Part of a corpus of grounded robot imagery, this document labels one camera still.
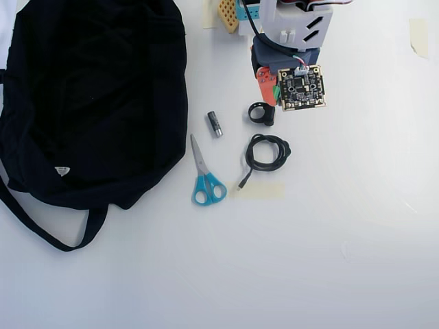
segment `bag strap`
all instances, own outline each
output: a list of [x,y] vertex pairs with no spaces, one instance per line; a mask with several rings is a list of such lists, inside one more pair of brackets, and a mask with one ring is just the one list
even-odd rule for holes
[[33,221],[29,215],[21,208],[20,204],[15,200],[12,194],[9,192],[3,180],[0,178],[0,199],[4,204],[20,219],[27,228],[29,228],[33,233],[36,233],[39,237],[45,239],[48,243],[53,245],[55,248],[62,250],[64,252],[71,252],[76,249],[81,249],[88,245],[96,236],[96,234],[101,229],[105,222],[105,218],[108,212],[108,206],[98,209],[90,209],[88,213],[87,225],[85,228],[84,238],[81,243],[76,247],[70,247],[65,245],[58,239],[54,238],[52,235],[44,231],[40,226]]

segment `black circuit board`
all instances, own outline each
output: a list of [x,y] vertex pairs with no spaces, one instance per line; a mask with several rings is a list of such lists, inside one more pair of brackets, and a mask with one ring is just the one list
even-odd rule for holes
[[326,106],[320,65],[311,65],[308,74],[302,76],[295,76],[294,69],[279,70],[278,81],[284,111]]

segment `bag label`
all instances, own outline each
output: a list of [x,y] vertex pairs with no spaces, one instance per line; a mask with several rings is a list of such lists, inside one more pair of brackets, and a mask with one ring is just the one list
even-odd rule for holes
[[61,177],[64,177],[66,174],[70,172],[70,168],[68,167],[55,167],[55,169],[60,174]]

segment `scissors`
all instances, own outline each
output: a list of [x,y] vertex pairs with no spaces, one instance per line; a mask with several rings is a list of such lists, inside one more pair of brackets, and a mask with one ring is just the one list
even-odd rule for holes
[[[197,185],[195,186],[195,190],[193,192],[193,201],[199,206],[210,206],[211,204],[216,204],[226,197],[227,188],[224,184],[217,180],[215,176],[207,169],[207,166],[204,163],[203,157],[201,155],[200,148],[198,147],[197,140],[195,139],[195,136],[193,134],[191,135],[191,144],[193,156],[195,158],[195,163],[197,164],[198,170]],[[209,184],[210,190],[207,189],[206,181]],[[221,190],[221,196],[217,197],[215,195],[215,187],[219,187],[219,189]],[[204,194],[204,202],[199,202],[197,200],[198,193]]]

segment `yellow perforated block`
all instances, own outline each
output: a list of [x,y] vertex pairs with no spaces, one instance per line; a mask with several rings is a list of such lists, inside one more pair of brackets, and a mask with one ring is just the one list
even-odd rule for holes
[[235,0],[221,0],[218,5],[218,15],[228,33],[235,32],[239,21],[236,17]]

